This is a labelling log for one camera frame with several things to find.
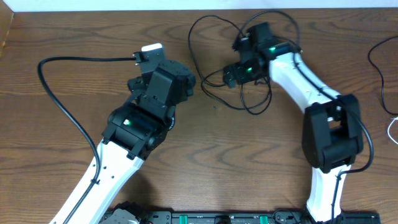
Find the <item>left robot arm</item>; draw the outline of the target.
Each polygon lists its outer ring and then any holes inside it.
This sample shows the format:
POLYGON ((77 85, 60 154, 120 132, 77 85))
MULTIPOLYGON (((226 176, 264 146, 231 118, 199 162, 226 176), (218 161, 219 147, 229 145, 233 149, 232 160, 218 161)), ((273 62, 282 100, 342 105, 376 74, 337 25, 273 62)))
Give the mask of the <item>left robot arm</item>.
POLYGON ((175 124, 176 105, 193 95, 195 76, 174 60, 140 63, 127 83, 130 97, 108 118, 96 148, 99 158, 75 187, 52 223, 98 223, 130 177, 175 124))

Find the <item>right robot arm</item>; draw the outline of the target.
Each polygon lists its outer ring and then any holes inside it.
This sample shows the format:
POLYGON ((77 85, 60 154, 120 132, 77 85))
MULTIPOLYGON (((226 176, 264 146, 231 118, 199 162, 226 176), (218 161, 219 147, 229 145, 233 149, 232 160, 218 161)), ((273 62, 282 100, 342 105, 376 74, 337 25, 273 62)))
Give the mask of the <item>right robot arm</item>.
POLYGON ((300 47, 273 35, 266 22, 238 34, 232 48, 239 61, 223 69, 225 84, 232 88, 267 78, 300 108, 302 149, 312 167, 306 209, 312 223, 338 221, 346 173, 363 150, 358 99, 324 84, 303 62, 300 47))

